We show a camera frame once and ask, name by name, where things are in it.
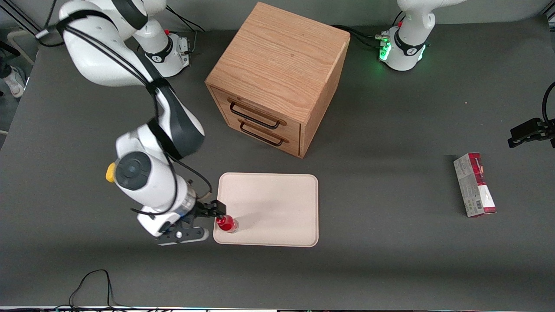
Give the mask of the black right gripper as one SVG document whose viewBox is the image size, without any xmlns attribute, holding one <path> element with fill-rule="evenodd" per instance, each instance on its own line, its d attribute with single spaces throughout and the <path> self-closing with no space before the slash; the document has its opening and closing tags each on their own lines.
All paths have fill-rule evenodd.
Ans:
<svg viewBox="0 0 555 312">
<path fill-rule="evenodd" d="M 219 200 L 212 200 L 210 203 L 196 201 L 190 211 L 186 211 L 183 205 L 179 205 L 173 212 L 179 217 L 173 225 L 174 231 L 189 228 L 205 230 L 204 227 L 196 225 L 197 218 L 212 218 L 218 220 L 221 216 L 227 215 L 226 205 Z"/>
</svg>

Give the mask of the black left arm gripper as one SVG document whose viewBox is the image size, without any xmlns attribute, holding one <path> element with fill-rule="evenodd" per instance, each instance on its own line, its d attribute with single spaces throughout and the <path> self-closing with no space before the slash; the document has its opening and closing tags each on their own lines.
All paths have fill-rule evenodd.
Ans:
<svg viewBox="0 0 555 312">
<path fill-rule="evenodd" d="M 547 122 L 541 118 L 532 118 L 511 129 L 511 137 L 507 140 L 509 148 L 515 148 L 526 142 L 549 140 L 555 148 L 555 119 Z"/>
</svg>

